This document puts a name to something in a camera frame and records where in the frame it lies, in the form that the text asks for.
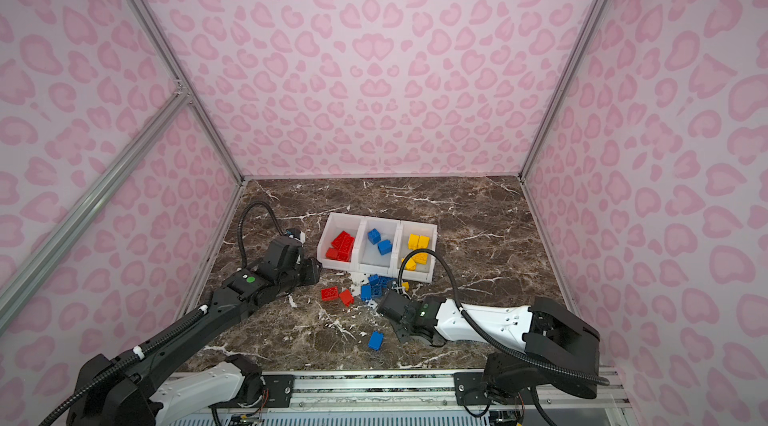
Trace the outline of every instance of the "marble surface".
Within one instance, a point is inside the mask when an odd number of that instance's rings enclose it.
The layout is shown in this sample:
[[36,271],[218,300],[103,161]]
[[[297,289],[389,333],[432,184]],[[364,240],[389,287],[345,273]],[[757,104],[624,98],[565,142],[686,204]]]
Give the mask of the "marble surface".
[[[467,304],[519,306],[536,296],[562,303],[542,241],[514,177],[275,180],[248,183],[206,287],[216,288],[238,266],[237,219],[249,201],[267,200],[283,228],[300,227],[305,249],[316,255],[328,218],[337,211],[438,225],[437,251],[452,268]],[[263,210],[251,211],[244,228],[249,258],[275,236]],[[324,303],[320,290],[350,287],[349,273],[323,269],[320,283],[272,302],[220,335],[182,371],[200,371],[226,354],[248,354],[265,371],[299,369],[482,368],[487,344],[449,342],[432,348],[398,342],[389,322],[357,297],[350,308]],[[413,296],[449,297],[439,265],[432,284],[411,283]],[[379,352],[368,348],[371,332],[384,334]]]

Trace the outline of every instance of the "lego brick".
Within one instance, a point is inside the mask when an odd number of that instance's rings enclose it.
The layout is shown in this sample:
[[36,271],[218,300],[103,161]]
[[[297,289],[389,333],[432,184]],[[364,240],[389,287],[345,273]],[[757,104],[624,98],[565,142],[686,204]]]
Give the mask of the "lego brick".
[[352,303],[355,302],[355,298],[352,296],[349,289],[342,291],[339,295],[339,299],[341,299],[342,303],[344,303],[344,306],[346,307],[349,307]]
[[371,286],[362,285],[362,288],[360,288],[360,299],[363,301],[370,301],[371,297]]
[[378,331],[374,331],[371,333],[371,339],[368,342],[368,347],[374,351],[379,351],[382,347],[382,343],[384,342],[384,335],[382,335]]
[[339,287],[324,288],[320,290],[322,301],[331,301],[339,297]]
[[336,237],[333,241],[331,241],[331,246],[333,246],[336,249],[341,248],[341,245],[344,243],[344,239],[351,238],[352,236],[347,231],[341,231],[341,234]]
[[378,229],[373,228],[368,232],[368,240],[371,244],[376,244],[382,240],[382,235],[379,233]]
[[377,246],[379,247],[379,253],[382,256],[392,252],[392,241],[389,241],[388,239],[381,241]]
[[418,234],[412,234],[410,237],[408,237],[408,249],[418,248],[418,238]]

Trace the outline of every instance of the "pink heart pattern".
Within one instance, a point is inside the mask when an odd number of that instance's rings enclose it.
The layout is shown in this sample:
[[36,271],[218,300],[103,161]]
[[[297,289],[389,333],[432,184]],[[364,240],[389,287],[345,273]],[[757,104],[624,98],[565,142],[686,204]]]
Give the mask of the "pink heart pattern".
[[590,1],[150,5],[241,170],[293,177],[519,172]]
[[[165,207],[158,190],[185,199]],[[4,424],[41,421],[94,354],[112,357],[173,322],[233,190],[184,109],[0,338]]]
[[614,0],[534,165],[640,424],[768,422],[767,7]]
[[2,291],[174,86],[121,0],[7,0],[0,44]]

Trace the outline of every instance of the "pink leopard print wallpaper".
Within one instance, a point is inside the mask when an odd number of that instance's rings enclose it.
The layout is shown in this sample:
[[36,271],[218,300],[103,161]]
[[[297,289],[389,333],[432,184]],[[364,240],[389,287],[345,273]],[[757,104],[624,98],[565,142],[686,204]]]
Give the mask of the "pink leopard print wallpaper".
[[529,184],[647,426],[768,422],[768,0],[614,0]]
[[123,0],[2,0],[0,291],[170,96]]
[[233,188],[184,109],[0,337],[0,424],[37,424],[84,362],[173,322]]
[[592,0],[148,0],[249,175],[517,173]]

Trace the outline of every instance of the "yellow block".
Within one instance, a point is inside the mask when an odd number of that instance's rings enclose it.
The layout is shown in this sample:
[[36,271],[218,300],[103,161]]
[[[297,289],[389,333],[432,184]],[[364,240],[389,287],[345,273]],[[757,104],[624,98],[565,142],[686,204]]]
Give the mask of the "yellow block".
[[408,249],[417,249],[418,248],[418,234],[412,234],[408,238]]

